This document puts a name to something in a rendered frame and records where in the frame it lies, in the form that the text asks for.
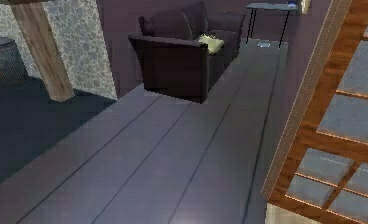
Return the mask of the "pale yellow cushion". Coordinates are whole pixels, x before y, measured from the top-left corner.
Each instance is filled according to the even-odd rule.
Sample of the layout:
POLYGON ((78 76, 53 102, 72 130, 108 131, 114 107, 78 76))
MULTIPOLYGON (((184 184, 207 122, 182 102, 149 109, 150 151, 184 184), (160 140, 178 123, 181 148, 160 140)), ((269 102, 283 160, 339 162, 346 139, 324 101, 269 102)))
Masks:
POLYGON ((208 52, 210 54, 216 54, 224 45, 223 40, 217 39, 215 36, 211 35, 201 35, 198 41, 208 46, 208 52))

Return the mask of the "grey side table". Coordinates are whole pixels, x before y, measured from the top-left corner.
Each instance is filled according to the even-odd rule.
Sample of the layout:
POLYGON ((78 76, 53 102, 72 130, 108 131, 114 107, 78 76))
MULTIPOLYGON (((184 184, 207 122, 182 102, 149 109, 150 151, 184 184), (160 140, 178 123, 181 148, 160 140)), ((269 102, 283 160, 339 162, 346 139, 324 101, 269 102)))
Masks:
POLYGON ((249 3, 246 6, 246 9, 251 11, 246 42, 249 42, 249 39, 253 37, 253 31, 254 31, 255 21, 256 21, 256 14, 258 10, 277 10, 277 11, 286 12, 286 18, 283 23, 282 33, 281 33, 281 37, 280 37, 279 44, 278 44, 278 48, 281 48, 283 37, 284 37, 285 30, 286 30, 288 20, 289 20, 289 15, 291 12, 298 11, 298 5, 296 7, 289 7, 288 4, 285 4, 285 3, 249 3))

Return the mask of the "brown wooden glazed door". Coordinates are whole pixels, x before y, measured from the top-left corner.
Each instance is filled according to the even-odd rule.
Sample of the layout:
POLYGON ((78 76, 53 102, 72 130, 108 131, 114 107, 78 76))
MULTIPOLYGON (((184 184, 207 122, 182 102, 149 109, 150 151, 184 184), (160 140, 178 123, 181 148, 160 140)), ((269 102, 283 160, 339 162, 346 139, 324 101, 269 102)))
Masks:
POLYGON ((368 0, 331 0, 262 192, 321 224, 368 224, 368 0))

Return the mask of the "grey ribbed bin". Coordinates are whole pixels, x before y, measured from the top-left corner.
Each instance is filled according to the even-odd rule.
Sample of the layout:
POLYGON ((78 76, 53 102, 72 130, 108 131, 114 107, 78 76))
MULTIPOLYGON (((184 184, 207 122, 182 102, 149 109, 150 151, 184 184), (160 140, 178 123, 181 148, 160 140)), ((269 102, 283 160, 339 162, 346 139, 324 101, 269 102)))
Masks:
POLYGON ((0 87, 19 86, 28 73, 14 39, 0 36, 0 87))

